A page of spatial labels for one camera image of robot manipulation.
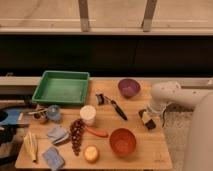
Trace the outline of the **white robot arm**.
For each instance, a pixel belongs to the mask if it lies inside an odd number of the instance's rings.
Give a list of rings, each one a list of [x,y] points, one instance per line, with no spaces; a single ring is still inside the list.
[[[192,112],[182,171],[213,171],[213,88],[184,88],[177,81],[155,83],[145,111],[149,115]]]

